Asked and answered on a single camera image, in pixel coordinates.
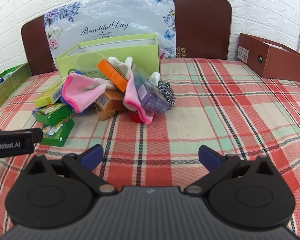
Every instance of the screw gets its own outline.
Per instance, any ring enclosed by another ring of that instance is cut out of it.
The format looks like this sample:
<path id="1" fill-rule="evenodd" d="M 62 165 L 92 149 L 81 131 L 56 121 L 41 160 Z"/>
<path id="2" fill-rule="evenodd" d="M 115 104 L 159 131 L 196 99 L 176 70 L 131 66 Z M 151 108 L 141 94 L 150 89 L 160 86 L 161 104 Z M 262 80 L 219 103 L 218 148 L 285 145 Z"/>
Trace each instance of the screw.
<path id="1" fill-rule="evenodd" d="M 115 191 L 115 187 L 110 184 L 103 184 L 99 187 L 102 193 L 111 193 Z"/>
<path id="2" fill-rule="evenodd" d="M 200 186 L 197 186 L 197 185 L 191 185 L 191 186 L 187 187 L 186 190 L 190 194 L 198 194 L 202 191 L 202 188 Z"/>

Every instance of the brown wooden headboard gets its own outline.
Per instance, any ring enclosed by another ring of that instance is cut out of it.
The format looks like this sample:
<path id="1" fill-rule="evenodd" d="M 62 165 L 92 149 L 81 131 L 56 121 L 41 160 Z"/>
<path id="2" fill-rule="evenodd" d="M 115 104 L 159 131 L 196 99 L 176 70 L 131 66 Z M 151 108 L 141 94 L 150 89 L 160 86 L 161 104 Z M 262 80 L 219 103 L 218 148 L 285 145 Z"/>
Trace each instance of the brown wooden headboard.
<path id="1" fill-rule="evenodd" d="M 231 5 L 227 0 L 175 0 L 177 57 L 227 59 Z M 44 16 L 24 24 L 21 36 L 33 75 L 55 70 Z"/>

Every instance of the barcode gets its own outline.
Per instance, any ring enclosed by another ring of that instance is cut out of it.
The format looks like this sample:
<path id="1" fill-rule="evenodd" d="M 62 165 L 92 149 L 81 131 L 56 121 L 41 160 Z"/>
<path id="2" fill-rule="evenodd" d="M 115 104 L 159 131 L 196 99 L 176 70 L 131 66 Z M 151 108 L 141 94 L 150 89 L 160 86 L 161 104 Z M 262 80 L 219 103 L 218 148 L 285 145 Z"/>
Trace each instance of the barcode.
<path id="1" fill-rule="evenodd" d="M 100 104 L 102 104 L 103 106 L 106 105 L 107 103 L 107 99 L 104 97 L 104 96 L 100 96 L 99 99 L 98 99 L 98 102 L 100 102 Z"/>
<path id="2" fill-rule="evenodd" d="M 57 91 L 54 95 L 53 95 L 53 100 L 57 101 L 59 99 L 59 97 L 61 96 L 61 89 L 59 91 Z"/>
<path id="3" fill-rule="evenodd" d="M 138 89 L 138 95 L 140 97 L 140 99 L 142 100 L 147 94 L 147 90 L 145 88 L 145 85 L 142 85 L 139 89 Z"/>

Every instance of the brown packaging box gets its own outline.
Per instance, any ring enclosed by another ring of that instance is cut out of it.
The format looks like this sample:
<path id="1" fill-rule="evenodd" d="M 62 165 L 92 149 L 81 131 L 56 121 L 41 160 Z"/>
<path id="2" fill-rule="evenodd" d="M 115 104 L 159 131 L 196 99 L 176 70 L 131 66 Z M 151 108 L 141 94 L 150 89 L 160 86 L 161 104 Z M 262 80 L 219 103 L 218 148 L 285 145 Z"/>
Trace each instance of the brown packaging box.
<path id="1" fill-rule="evenodd" d="M 300 53 L 280 43 L 240 33 L 237 58 L 263 78 L 300 81 Z"/>
<path id="2" fill-rule="evenodd" d="M 95 106 L 101 121 L 105 121 L 117 114 L 115 111 L 103 111 L 99 106 Z"/>
<path id="3" fill-rule="evenodd" d="M 119 90 L 106 89 L 95 102 L 103 111 L 119 111 L 126 109 L 123 98 L 124 94 Z"/>

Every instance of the bed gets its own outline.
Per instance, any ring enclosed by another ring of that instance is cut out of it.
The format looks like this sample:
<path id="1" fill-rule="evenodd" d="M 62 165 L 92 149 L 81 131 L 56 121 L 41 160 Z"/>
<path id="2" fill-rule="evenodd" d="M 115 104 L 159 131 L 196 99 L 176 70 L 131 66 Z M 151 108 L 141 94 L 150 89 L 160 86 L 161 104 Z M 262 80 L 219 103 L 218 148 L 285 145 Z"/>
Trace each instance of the bed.
<path id="1" fill-rule="evenodd" d="M 35 153 L 58 159 L 101 144 L 104 158 L 94 173 L 118 189 L 184 188 L 208 172 L 198 160 L 200 145 L 247 160 L 269 155 L 295 196 L 288 227 L 300 236 L 300 82 L 261 79 L 244 63 L 216 59 L 164 59 L 161 72 L 176 106 L 152 124 L 133 123 L 127 112 L 100 121 L 91 109 L 74 116 L 63 148 L 36 145 Z M 0 108 L 1 129 L 38 127 L 33 100 L 58 78 L 30 77 Z M 0 159 L 0 236 L 13 226 L 5 197 L 31 156 Z"/>

